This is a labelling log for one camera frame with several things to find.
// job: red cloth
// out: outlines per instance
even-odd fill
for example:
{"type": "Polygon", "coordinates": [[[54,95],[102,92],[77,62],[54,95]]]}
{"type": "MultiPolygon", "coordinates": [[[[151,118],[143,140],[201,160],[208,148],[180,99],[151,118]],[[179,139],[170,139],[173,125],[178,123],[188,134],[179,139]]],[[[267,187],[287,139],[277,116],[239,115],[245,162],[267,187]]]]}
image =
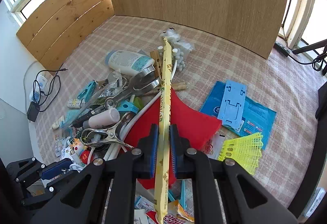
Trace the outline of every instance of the red cloth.
{"type": "MultiPolygon", "coordinates": [[[[125,142],[134,147],[140,138],[146,137],[150,133],[152,123],[159,124],[160,99],[141,116],[133,125],[132,129],[125,138],[125,142]]],[[[190,141],[191,147],[202,149],[204,144],[215,134],[221,126],[221,120],[191,109],[185,105],[171,90],[171,115],[170,123],[177,124],[178,133],[190,141]]],[[[176,178],[173,173],[171,158],[169,162],[169,185],[173,184],[176,178]]],[[[139,180],[146,188],[154,188],[154,178],[150,180],[139,180]]]]}

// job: silver bolt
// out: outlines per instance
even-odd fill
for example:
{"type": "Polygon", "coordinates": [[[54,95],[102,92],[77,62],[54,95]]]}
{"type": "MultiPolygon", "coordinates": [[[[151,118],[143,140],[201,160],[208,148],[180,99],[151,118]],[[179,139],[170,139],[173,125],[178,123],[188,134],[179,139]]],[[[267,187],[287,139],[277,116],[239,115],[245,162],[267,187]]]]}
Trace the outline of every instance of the silver bolt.
{"type": "Polygon", "coordinates": [[[227,166],[234,166],[235,165],[235,160],[233,160],[233,159],[225,159],[225,164],[227,166]]]}
{"type": "Polygon", "coordinates": [[[102,165],[102,163],[103,163],[103,159],[101,159],[101,158],[97,158],[97,159],[93,160],[93,164],[96,166],[100,166],[100,165],[102,165]]]}
{"type": "Polygon", "coordinates": [[[190,147],[190,148],[186,149],[186,152],[189,155],[195,155],[197,153],[197,150],[195,148],[190,147]]]}
{"type": "Polygon", "coordinates": [[[139,149],[139,148],[134,148],[134,149],[132,150],[132,154],[133,154],[133,155],[140,155],[141,153],[142,153],[142,150],[139,149]]]}

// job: blue plastic bag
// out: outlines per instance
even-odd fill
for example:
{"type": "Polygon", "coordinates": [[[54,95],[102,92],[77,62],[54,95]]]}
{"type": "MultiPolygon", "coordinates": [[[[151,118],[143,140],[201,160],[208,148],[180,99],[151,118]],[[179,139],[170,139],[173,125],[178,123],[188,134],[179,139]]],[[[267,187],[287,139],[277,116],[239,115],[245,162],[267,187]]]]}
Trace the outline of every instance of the blue plastic bag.
{"type": "MultiPolygon", "coordinates": [[[[216,82],[206,101],[202,105],[200,112],[217,118],[221,100],[225,91],[225,85],[226,84],[223,82],[216,82]]],[[[246,136],[261,132],[263,135],[262,143],[264,144],[262,149],[265,149],[269,140],[272,125],[274,124],[275,116],[275,111],[254,102],[249,97],[245,97],[240,127],[238,129],[232,129],[228,126],[225,127],[236,133],[238,136],[246,136]]]]}

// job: checkered fabric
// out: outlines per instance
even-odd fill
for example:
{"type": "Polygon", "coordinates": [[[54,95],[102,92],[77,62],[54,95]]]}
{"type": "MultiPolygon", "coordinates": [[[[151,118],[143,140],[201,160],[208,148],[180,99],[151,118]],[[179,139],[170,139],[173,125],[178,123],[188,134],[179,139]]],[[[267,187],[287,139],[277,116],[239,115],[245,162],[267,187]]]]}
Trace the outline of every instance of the checkered fabric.
{"type": "MultiPolygon", "coordinates": [[[[272,133],[254,177],[284,206],[292,201],[307,169],[316,136],[318,89],[326,79],[311,66],[303,66],[272,50],[268,60],[237,44],[190,27],[159,20],[113,16],[95,30],[65,61],[60,72],[58,97],[36,120],[40,153],[44,162],[55,161],[51,124],[68,111],[67,100],[75,98],[92,79],[103,80],[109,68],[104,59],[111,50],[143,49],[160,45],[159,34],[174,27],[196,49],[187,57],[186,68],[174,81],[185,80],[189,88],[179,98],[199,110],[216,81],[231,79],[247,85],[246,95],[277,112],[272,133]]],[[[220,134],[236,137],[225,128],[220,134]]]]}

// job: black wire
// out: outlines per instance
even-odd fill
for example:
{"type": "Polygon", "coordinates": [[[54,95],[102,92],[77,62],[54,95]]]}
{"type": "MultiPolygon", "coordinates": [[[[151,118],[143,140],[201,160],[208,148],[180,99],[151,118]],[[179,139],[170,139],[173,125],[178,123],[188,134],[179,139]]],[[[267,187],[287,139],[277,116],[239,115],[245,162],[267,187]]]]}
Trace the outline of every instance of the black wire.
{"type": "Polygon", "coordinates": [[[50,101],[50,103],[45,107],[45,109],[44,109],[44,110],[39,110],[39,112],[45,112],[45,111],[48,109],[48,107],[50,106],[50,104],[55,100],[55,98],[56,98],[57,95],[59,94],[59,91],[60,91],[60,88],[61,88],[61,81],[60,81],[60,76],[58,75],[58,72],[62,72],[62,71],[66,71],[66,70],[68,70],[67,68],[61,69],[62,66],[63,66],[63,64],[60,66],[60,68],[59,68],[58,70],[41,70],[41,71],[39,71],[39,72],[37,73],[37,75],[36,75],[36,77],[35,77],[35,80],[34,80],[34,82],[33,82],[33,101],[34,101],[34,103],[36,103],[36,104],[39,105],[39,106],[42,106],[42,105],[46,102],[48,96],[51,95],[51,93],[53,92],[53,87],[54,87],[54,81],[55,81],[55,79],[58,78],[58,80],[59,80],[59,89],[58,89],[56,95],[55,95],[54,98],[50,101]],[[41,91],[40,84],[39,84],[39,82],[37,81],[37,77],[38,77],[38,75],[39,75],[40,73],[42,73],[42,72],[56,72],[55,76],[52,78],[52,80],[51,80],[51,82],[50,82],[50,85],[49,85],[49,92],[48,92],[47,94],[46,94],[44,91],[41,91]],[[36,84],[39,86],[39,94],[40,94],[39,101],[36,101],[36,99],[35,99],[35,88],[36,88],[36,84]],[[42,103],[40,103],[40,101],[41,101],[41,93],[45,95],[45,100],[44,100],[42,103]]]}
{"type": "Polygon", "coordinates": [[[312,68],[313,68],[315,71],[319,72],[319,71],[321,71],[321,69],[323,68],[323,64],[324,64],[324,63],[323,63],[323,60],[327,57],[327,44],[325,45],[325,48],[324,48],[322,54],[319,54],[316,58],[313,59],[312,62],[309,62],[309,63],[302,63],[302,62],[298,61],[297,59],[293,58],[291,55],[289,55],[289,56],[290,56],[294,61],[296,61],[296,62],[299,63],[299,64],[302,64],[302,65],[309,65],[309,64],[311,64],[311,65],[312,65],[312,68]],[[320,66],[319,66],[318,68],[316,68],[316,63],[320,63],[320,62],[321,62],[320,66]]]}

